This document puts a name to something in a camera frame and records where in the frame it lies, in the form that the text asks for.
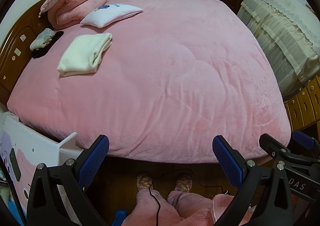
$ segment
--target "wooden drawer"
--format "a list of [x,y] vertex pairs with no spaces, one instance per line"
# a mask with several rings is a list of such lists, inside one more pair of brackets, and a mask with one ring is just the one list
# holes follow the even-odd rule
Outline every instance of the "wooden drawer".
[[306,127],[316,121],[315,113],[313,111],[311,99],[307,88],[301,90],[297,96],[302,113],[303,124]]
[[293,132],[293,129],[292,129],[292,120],[291,120],[291,116],[290,116],[290,112],[289,112],[288,101],[284,102],[284,108],[285,108],[285,111],[287,111],[287,115],[288,115],[288,119],[289,119],[290,127],[291,127],[291,132]]
[[[20,39],[23,34],[26,37],[24,41]],[[35,38],[35,32],[30,26],[26,26],[17,32],[14,42],[10,45],[9,54],[0,71],[0,83],[10,92],[31,57],[32,51],[29,46]]]
[[315,113],[316,120],[320,119],[320,86],[319,86],[319,77],[316,76],[310,83],[307,85],[307,90],[310,95],[312,102],[313,110]]
[[298,97],[294,96],[292,99],[288,100],[289,113],[292,121],[292,130],[299,130],[304,127],[302,113],[298,101]]

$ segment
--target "pink bedspread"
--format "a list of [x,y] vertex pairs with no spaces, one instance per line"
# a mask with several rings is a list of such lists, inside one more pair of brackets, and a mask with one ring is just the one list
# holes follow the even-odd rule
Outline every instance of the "pink bedspread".
[[[109,154],[173,163],[217,162],[223,135],[245,158],[266,155],[259,137],[282,144],[290,125],[273,71],[255,37],[215,0],[108,0],[144,9],[103,29],[75,25],[19,78],[8,108],[30,127]],[[94,75],[59,77],[59,60],[82,34],[110,32]]]

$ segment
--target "screw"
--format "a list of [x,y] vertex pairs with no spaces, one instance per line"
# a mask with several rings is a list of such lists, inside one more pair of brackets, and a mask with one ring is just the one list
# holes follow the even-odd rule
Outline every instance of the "screw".
[[284,167],[283,167],[282,164],[277,164],[277,167],[278,167],[278,169],[279,169],[280,171],[284,169]]
[[67,161],[66,161],[66,165],[68,165],[68,166],[71,166],[71,165],[73,165],[75,163],[75,160],[74,159],[68,159]]
[[42,168],[44,168],[44,163],[38,164],[37,168],[38,168],[39,170],[41,170]]
[[256,165],[256,163],[255,163],[253,160],[248,160],[248,161],[247,161],[247,164],[248,164],[250,167]]

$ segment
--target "sock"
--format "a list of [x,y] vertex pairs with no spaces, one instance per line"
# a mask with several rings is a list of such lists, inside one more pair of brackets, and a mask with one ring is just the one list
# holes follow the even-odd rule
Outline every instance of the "sock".
[[192,187],[192,178],[188,174],[182,174],[178,177],[175,191],[189,193]]
[[141,189],[149,189],[150,185],[152,184],[152,179],[147,173],[140,173],[137,176],[137,187],[138,191]]

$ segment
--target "patterned cloth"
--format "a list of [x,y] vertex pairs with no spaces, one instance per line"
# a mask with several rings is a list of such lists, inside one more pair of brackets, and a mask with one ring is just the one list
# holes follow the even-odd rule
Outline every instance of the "patterned cloth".
[[147,173],[140,173],[137,176],[137,187],[138,191],[141,189],[149,189],[149,187],[152,184],[152,179]]
[[189,193],[192,187],[192,178],[188,174],[181,174],[176,182],[175,191]]

